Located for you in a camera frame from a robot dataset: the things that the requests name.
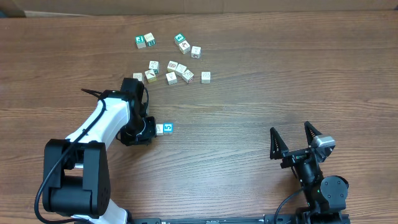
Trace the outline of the wooden letter A block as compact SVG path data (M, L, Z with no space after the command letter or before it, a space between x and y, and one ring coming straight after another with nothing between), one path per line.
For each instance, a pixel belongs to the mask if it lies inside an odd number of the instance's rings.
M156 124L156 135L163 136L164 135L164 125L163 124Z

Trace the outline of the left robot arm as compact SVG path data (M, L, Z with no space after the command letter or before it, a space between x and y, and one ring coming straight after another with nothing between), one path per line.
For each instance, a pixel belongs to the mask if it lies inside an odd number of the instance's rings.
M107 150L113 140L125 146L148 145L156 137L155 118L148 115L149 94L136 78L124 78L120 90L87 90L97 98L88 119L65 139L44 148L43 181L34 212L57 213L61 223L133 223L129 210L111 200Z

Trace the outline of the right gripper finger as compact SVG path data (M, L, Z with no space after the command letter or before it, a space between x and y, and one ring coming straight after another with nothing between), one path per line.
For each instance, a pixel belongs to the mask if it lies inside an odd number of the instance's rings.
M270 128L270 137L270 159L282 159L289 152L289 148L274 127Z
M309 121L304 122L304 128L308 145L311 145L315 136L322 135Z

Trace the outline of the wooden block yellow side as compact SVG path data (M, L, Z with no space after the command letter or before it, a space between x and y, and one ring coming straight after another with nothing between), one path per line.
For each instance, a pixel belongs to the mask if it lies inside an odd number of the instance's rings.
M145 71L144 74L146 76L146 79L147 79L148 83L151 83L151 82L154 82L154 81L157 80L155 71L153 69Z

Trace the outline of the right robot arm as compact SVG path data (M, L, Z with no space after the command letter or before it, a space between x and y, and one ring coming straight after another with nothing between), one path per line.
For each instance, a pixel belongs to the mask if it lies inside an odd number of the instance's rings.
M349 183L338 175L324 177L320 164L333 152L335 140L304 122L307 147L290 151L275 128L270 128L270 158L281 160L281 168L292 170L300 188L284 199L272 218L274 223L349 223L346 208ZM279 216L282 207L293 197L303 193L306 207L299 207L288 218Z

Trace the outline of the blue number five block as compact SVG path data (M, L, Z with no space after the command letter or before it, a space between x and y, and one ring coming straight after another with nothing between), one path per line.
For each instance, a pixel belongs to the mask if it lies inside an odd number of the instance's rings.
M163 133L164 134L172 134L173 132L174 132L174 124L173 123L164 123Z

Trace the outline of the wooden block teal side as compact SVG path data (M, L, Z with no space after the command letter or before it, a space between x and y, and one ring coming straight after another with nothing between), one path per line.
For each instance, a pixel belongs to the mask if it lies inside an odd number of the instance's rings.
M158 74L159 62L158 61L150 61L149 62L149 70L153 70L155 74Z

